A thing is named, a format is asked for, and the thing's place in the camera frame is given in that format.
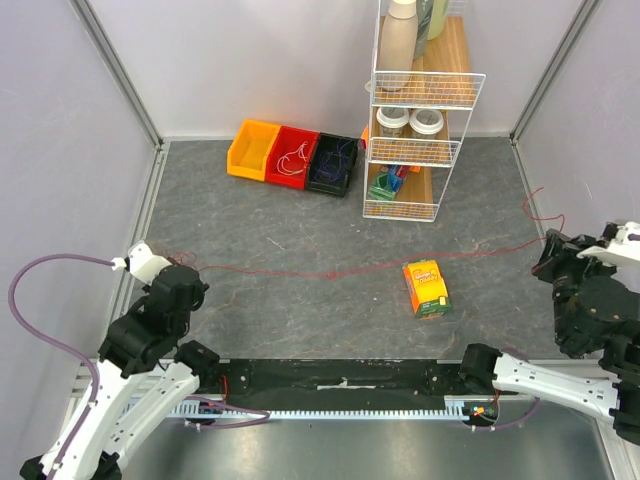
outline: orange bin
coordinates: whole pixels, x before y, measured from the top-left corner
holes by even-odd
[[[264,182],[267,158],[280,125],[245,120],[227,152],[227,173]]]

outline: black bin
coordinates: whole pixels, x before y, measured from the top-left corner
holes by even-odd
[[[305,188],[344,197],[358,156],[359,141],[321,133],[311,156]]]

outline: gray floor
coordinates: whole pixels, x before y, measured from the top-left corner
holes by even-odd
[[[173,143],[149,243],[198,266],[319,272],[429,252],[488,251],[538,236],[507,139],[467,139],[436,222],[362,218],[362,164],[346,198],[226,174],[230,142]],[[438,257],[453,310],[413,319],[400,267],[336,280],[207,269],[190,338],[222,356],[459,359],[468,343],[559,357],[550,286],[529,270],[541,247],[483,258]]]

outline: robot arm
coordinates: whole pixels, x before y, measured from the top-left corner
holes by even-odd
[[[166,414],[202,385],[217,381],[218,355],[188,342],[154,388],[119,418],[136,388],[187,334],[190,314],[202,305],[209,286],[197,271],[154,255],[144,242],[134,245],[127,258],[113,262],[114,270],[126,269],[143,282],[146,295],[109,326],[99,349],[96,401],[85,408],[88,389],[53,447],[25,462],[20,472],[25,479],[121,478],[121,469]],[[69,437],[62,460],[56,461]]]
[[[640,444],[640,295],[611,278],[640,261],[640,224],[607,224],[602,237],[549,230],[532,269],[553,285],[555,341],[571,358],[603,350],[599,365],[617,380],[559,374],[482,344],[467,347],[460,376],[476,391],[526,393],[609,422]]]

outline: cardboard box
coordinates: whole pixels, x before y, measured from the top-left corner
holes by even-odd
[[[405,263],[402,271],[417,319],[437,318],[451,308],[447,286],[435,260]]]

